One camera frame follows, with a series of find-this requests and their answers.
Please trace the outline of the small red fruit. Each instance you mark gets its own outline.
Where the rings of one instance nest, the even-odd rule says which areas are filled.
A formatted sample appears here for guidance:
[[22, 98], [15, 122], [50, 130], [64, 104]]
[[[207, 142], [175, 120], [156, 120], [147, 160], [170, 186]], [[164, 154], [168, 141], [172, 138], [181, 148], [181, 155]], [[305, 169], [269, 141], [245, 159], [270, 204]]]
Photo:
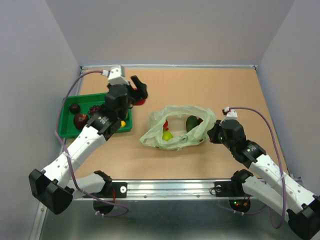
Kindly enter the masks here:
[[168, 123], [168, 121], [166, 120], [165, 121], [165, 123], [164, 123], [164, 125], [163, 125], [163, 129], [165, 130], [165, 131], [167, 131], [169, 128], [168, 128], [168, 125], [169, 125], [169, 123]]

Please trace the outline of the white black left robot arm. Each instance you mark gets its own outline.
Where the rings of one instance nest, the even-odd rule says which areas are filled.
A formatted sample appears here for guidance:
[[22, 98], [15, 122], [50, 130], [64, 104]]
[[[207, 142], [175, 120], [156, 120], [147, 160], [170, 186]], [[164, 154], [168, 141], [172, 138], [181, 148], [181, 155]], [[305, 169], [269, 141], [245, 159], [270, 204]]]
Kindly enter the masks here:
[[132, 106], [142, 105], [148, 98], [147, 85], [136, 75], [131, 76], [131, 81], [122, 76], [109, 77], [104, 103], [76, 140], [64, 146], [51, 164], [28, 175], [32, 195], [53, 214], [61, 214], [82, 196], [96, 199], [96, 194], [106, 197], [111, 193], [112, 179], [104, 172], [98, 170], [76, 179], [74, 171], [121, 128]]

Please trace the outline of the yellow pear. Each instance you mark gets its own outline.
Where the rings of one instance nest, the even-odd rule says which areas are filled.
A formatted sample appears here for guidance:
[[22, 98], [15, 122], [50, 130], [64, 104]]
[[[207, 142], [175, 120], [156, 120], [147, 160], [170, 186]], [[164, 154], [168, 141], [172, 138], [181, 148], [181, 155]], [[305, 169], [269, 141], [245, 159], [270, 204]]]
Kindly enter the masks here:
[[162, 134], [162, 140], [164, 141], [169, 141], [170, 139], [173, 138], [173, 135], [170, 131], [164, 131]]

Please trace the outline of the bright red apple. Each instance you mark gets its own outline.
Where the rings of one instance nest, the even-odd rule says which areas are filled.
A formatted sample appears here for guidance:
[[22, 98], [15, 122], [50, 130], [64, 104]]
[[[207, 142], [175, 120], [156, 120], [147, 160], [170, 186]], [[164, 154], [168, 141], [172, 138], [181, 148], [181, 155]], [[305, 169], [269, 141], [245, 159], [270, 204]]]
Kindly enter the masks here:
[[146, 99], [148, 98], [148, 92], [147, 94], [140, 94], [137, 90], [136, 87], [133, 88], [133, 106], [141, 106], [145, 103]]

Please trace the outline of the light green plastic bag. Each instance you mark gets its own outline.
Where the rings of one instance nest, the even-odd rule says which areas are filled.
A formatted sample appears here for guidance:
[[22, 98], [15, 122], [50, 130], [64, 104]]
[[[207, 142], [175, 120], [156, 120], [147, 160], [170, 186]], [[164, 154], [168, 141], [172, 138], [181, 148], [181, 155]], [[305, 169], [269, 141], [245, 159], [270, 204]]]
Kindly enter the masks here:
[[[202, 122], [191, 131], [186, 131], [186, 120], [189, 116], [196, 116]], [[162, 140], [163, 125], [168, 121], [168, 130], [173, 138]], [[154, 111], [147, 118], [148, 131], [139, 139], [146, 147], [160, 150], [180, 150], [196, 146], [209, 139], [207, 132], [213, 128], [216, 115], [209, 108], [195, 105], [167, 105], [160, 111]]]

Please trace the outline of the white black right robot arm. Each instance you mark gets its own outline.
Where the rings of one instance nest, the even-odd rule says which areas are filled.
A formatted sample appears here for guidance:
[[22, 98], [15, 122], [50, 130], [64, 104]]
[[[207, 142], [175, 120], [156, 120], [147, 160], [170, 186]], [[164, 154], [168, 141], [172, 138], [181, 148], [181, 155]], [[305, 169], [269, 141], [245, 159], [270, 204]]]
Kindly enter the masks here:
[[207, 132], [210, 142], [223, 144], [245, 169], [236, 171], [230, 185], [222, 185], [227, 197], [242, 194], [257, 198], [279, 215], [301, 239], [310, 240], [320, 231], [320, 198], [304, 188], [280, 167], [257, 143], [246, 138], [235, 119], [217, 120]]

